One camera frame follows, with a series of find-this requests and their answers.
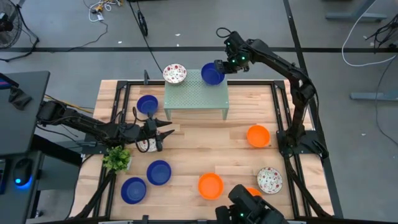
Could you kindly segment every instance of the potted plant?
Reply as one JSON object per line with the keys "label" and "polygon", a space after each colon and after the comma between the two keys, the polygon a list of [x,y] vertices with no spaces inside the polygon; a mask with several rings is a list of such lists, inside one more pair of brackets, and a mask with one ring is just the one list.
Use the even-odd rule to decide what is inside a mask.
{"label": "potted plant", "polygon": [[120,171],[128,170],[131,157],[130,150],[123,149],[122,146],[112,147],[106,150],[108,152],[107,156],[104,156],[104,166],[109,170]]}

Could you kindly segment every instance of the wooden tabletop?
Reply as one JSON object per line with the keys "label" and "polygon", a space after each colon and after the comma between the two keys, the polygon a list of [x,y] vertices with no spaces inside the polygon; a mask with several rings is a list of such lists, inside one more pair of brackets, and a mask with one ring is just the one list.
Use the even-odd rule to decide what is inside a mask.
{"label": "wooden tabletop", "polygon": [[[94,118],[110,120],[116,84],[117,80],[101,82]],[[294,106],[287,83],[286,87],[292,114]],[[243,184],[245,187],[259,190],[256,176],[263,167],[277,169],[284,181],[279,193],[264,193],[263,198],[280,210],[285,218],[293,218],[285,166],[277,146],[277,121],[271,88],[264,85],[230,85],[228,91],[229,113],[226,121],[222,120],[219,110],[175,110],[172,113],[173,124],[160,128],[160,131],[175,129],[175,132],[165,139],[162,152],[140,153],[134,144],[127,146],[133,156],[132,165],[127,172],[118,173],[111,211],[112,220],[139,220],[143,215],[149,215],[151,220],[214,220],[216,207],[231,205],[228,194],[235,185]],[[133,122],[131,108],[136,105],[140,96],[146,94],[157,97],[159,109],[155,116],[166,120],[163,109],[164,86],[134,85],[129,95],[126,122]],[[281,105],[282,97],[278,94]],[[119,110],[123,98],[122,90]],[[281,109],[286,129],[283,106]],[[306,129],[312,128],[308,114],[304,123]],[[254,124],[263,125],[270,131],[271,143],[264,149],[254,149],[246,141],[246,131]],[[326,212],[333,213],[319,157],[314,154],[302,154],[300,158],[308,190]],[[95,192],[100,176],[101,159],[101,155],[95,155],[81,168],[71,216],[80,212]],[[172,177],[163,186],[154,186],[146,178],[148,165],[157,159],[167,161],[172,168]],[[206,172],[214,172],[223,179],[224,192],[218,200],[205,200],[197,190],[198,180]],[[122,184],[131,177],[140,177],[147,185],[146,197],[136,205],[125,203],[120,193]],[[297,187],[295,190],[300,214],[304,215],[301,194]],[[106,189],[100,215],[104,214],[107,194]]]}

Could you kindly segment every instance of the small green table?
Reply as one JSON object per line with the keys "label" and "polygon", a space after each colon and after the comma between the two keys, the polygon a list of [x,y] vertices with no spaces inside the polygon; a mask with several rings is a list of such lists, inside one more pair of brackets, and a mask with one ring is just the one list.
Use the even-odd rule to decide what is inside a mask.
{"label": "small green table", "polygon": [[165,82],[164,111],[171,120],[171,110],[220,109],[226,120],[229,109],[226,79],[210,86],[201,78],[200,70],[187,70],[187,77],[179,84]]}

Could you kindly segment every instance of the electric fan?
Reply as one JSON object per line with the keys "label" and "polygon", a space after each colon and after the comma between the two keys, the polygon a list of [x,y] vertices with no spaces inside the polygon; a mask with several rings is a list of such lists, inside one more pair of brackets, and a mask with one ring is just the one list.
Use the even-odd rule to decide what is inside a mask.
{"label": "electric fan", "polygon": [[21,31],[23,31],[22,25],[36,40],[26,54],[9,59],[0,58],[2,61],[9,62],[30,55],[39,42],[39,38],[26,26],[22,17],[20,8],[24,1],[21,0],[19,4],[15,5],[10,0],[0,0],[0,50],[12,47],[18,41]]}

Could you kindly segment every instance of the computer monitor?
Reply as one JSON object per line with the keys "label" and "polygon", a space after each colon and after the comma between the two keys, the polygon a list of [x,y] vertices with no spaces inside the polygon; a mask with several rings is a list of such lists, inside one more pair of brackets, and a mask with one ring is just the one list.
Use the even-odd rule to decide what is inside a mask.
{"label": "computer monitor", "polygon": [[19,84],[14,80],[0,73],[0,90],[10,89],[12,86],[18,88]]}

